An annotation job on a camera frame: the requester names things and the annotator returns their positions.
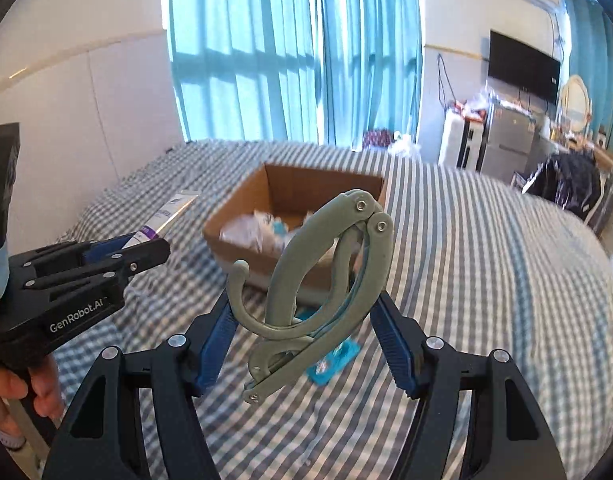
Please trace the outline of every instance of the bed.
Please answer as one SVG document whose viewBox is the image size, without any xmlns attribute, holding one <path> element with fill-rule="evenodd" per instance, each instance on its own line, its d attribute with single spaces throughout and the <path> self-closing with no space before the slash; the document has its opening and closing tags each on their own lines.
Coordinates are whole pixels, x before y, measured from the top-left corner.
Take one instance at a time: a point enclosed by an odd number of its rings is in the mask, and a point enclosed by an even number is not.
<svg viewBox="0 0 613 480">
<path fill-rule="evenodd" d="M 139 228 L 172 194 L 196 201 L 167 235 L 168 263 L 137 276 L 126 306 L 56 352 L 69 402 L 99 352 L 157 346 L 184 332 L 226 280 L 202 238 L 208 216 L 263 162 L 383 174 L 395 221 L 387 290 L 400 310 L 459 351 L 509 349 L 554 433 L 567 475 L 581 480 L 613 438 L 613 273 L 592 231 L 539 198 L 478 174 L 383 152 L 273 142 L 189 143 L 106 190 L 63 239 Z M 264 294 L 245 289 L 260 316 Z M 415 402 L 395 387 L 368 319 L 353 365 L 320 388 L 302 377 L 256 410 L 240 400 L 256 336 L 238 329 L 198 418 L 223 479 L 388 478 Z M 459 474 L 469 417 L 461 396 L 444 477 Z M 151 399 L 141 392 L 154 479 L 166 477 Z"/>
</svg>

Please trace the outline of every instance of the striped bed sheet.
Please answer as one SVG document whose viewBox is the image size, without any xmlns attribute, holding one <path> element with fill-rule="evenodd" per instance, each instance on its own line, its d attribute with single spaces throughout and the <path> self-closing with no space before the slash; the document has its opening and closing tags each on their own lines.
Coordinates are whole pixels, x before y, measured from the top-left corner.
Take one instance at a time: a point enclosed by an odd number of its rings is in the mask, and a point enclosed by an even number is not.
<svg viewBox="0 0 613 480">
<path fill-rule="evenodd" d="M 139 228 L 180 189 L 202 192 L 167 239 L 166 265 L 133 279 L 124 309 L 56 351 L 67 402 L 106 346 L 154 348 L 207 312 L 226 276 L 202 237 L 207 218 L 264 162 L 381 174 L 395 222 L 387 290 L 401 312 L 458 351 L 506 348 L 538 399 L 571 480 L 613 438 L 613 274 L 592 231 L 542 199 L 479 174 L 383 152 L 291 142 L 210 140 L 174 149 L 106 190 L 62 239 Z M 265 296 L 245 288 L 260 317 Z M 240 400 L 256 336 L 239 328 L 218 384 L 196 400 L 223 479 L 388 478 L 416 401 L 395 387 L 369 320 L 362 347 L 327 386 L 302 377 L 256 409 Z M 469 420 L 461 395 L 444 478 L 457 478 Z M 152 478 L 166 478 L 150 393 L 141 392 Z"/>
</svg>

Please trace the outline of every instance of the silver screw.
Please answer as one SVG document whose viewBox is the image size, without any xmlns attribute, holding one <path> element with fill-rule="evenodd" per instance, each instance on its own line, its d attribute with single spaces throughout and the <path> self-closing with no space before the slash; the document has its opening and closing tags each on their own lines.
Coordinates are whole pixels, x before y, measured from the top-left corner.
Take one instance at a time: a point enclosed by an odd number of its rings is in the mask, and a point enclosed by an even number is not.
<svg viewBox="0 0 613 480">
<path fill-rule="evenodd" d="M 172 346 L 174 348 L 183 346 L 185 343 L 186 343 L 186 337 L 183 336 L 182 334 L 172 335 L 169 338 L 169 346 Z"/>
<path fill-rule="evenodd" d="M 439 337 L 432 336 L 427 339 L 427 346 L 434 350 L 440 350 L 444 346 L 444 341 Z"/>
<path fill-rule="evenodd" d="M 119 352 L 115 346 L 108 346 L 104 350 L 102 350 L 102 358 L 110 361 L 111 359 L 115 359 L 118 356 Z"/>
<path fill-rule="evenodd" d="M 506 350 L 496 350 L 495 352 L 493 352 L 493 359 L 495 359 L 499 363 L 508 363 L 510 358 L 511 356 Z"/>
</svg>

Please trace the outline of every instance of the cardboard box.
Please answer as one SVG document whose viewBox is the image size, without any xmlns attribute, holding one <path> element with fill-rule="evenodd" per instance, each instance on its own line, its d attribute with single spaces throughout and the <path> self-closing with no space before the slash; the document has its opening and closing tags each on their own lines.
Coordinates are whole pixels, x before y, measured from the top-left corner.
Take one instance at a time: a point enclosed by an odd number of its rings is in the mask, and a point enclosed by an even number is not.
<svg viewBox="0 0 613 480">
<path fill-rule="evenodd" d="M 222 227 L 240 215 L 258 210 L 282 218 L 291 230 L 302 225 L 309 211 L 317 211 L 351 189 L 368 191 L 382 206 L 385 204 L 385 182 L 381 176 L 264 164 L 213 213 L 204 226 L 203 235 L 224 272 L 229 272 L 236 260 L 245 260 L 250 267 L 247 283 L 267 290 L 278 258 L 220 240 Z M 322 304 L 330 288 L 331 264 L 318 263 L 304 277 L 298 300 Z"/>
</svg>

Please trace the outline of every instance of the turquoise curtain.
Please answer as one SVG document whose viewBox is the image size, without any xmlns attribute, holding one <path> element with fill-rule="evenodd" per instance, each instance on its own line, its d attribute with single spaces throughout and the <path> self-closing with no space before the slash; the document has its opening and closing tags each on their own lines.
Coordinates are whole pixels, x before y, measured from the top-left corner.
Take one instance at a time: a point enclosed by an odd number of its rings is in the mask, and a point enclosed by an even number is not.
<svg viewBox="0 0 613 480">
<path fill-rule="evenodd" d="M 594 132 L 604 124 L 613 147 L 613 24 L 593 0 L 565 0 L 571 20 L 570 74 L 579 75 L 593 100 Z"/>
<path fill-rule="evenodd" d="M 422 73 L 419 0 L 318 0 L 325 141 L 359 148 L 387 128 L 415 135 Z"/>
<path fill-rule="evenodd" d="M 169 27 L 190 139 L 317 141 L 309 0 L 170 0 Z"/>
<path fill-rule="evenodd" d="M 418 0 L 169 0 L 173 81 L 189 139 L 361 145 L 415 133 Z"/>
</svg>

